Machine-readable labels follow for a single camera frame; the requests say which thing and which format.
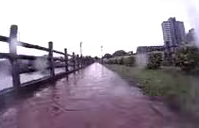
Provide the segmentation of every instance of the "sky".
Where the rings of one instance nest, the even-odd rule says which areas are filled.
[[[18,25],[19,40],[68,53],[101,56],[138,46],[163,45],[161,23],[183,21],[186,32],[199,16],[199,0],[0,0],[0,35]],[[8,45],[0,42],[0,52]],[[18,48],[19,54],[42,55]]]

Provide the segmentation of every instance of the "building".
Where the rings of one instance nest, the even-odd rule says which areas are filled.
[[[194,41],[195,41],[195,29],[192,28],[185,35],[185,42],[186,42],[186,44],[190,44],[190,43],[192,43]]]
[[[169,18],[162,23],[163,39],[165,45],[178,46],[185,39],[185,27],[181,21]]]
[[[136,53],[148,53],[154,51],[164,51],[164,46],[139,46],[137,47]]]

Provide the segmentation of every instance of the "road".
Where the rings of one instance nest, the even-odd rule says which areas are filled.
[[[56,81],[0,112],[0,128],[179,128],[151,101],[99,63]]]

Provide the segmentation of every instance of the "wooden fence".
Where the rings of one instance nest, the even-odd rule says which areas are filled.
[[[57,65],[57,67],[63,67],[65,68],[65,74],[71,73],[73,71],[76,71],[84,66],[86,66],[86,63],[84,62],[84,59],[82,56],[76,55],[74,52],[72,54],[68,54],[67,49],[64,49],[64,52],[60,52],[53,49],[53,42],[48,43],[48,48],[41,47],[38,45],[28,44],[17,40],[17,32],[18,32],[18,26],[12,25],[10,28],[10,36],[5,37],[0,35],[0,41],[8,43],[9,44],[9,53],[0,53],[0,58],[6,58],[10,60],[11,63],[11,74],[12,74],[12,83],[13,83],[13,89],[15,92],[19,92],[20,88],[26,85],[27,83],[21,84],[20,82],[20,71],[19,71],[19,59],[25,59],[25,60],[36,60],[38,58],[41,58],[40,56],[30,56],[30,55],[18,55],[17,54],[17,46],[22,46],[25,48],[32,48],[37,50],[42,50],[48,52],[47,60],[48,60],[48,67],[47,69],[50,70],[50,76],[43,79],[50,79],[56,77],[55,74],[55,61],[56,62],[62,62],[63,65]],[[53,53],[60,54],[61,57],[53,57]]]

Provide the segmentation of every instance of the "white building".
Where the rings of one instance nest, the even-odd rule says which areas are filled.
[[[181,21],[169,18],[162,23],[163,39],[166,46],[178,46],[185,39],[185,27]]]

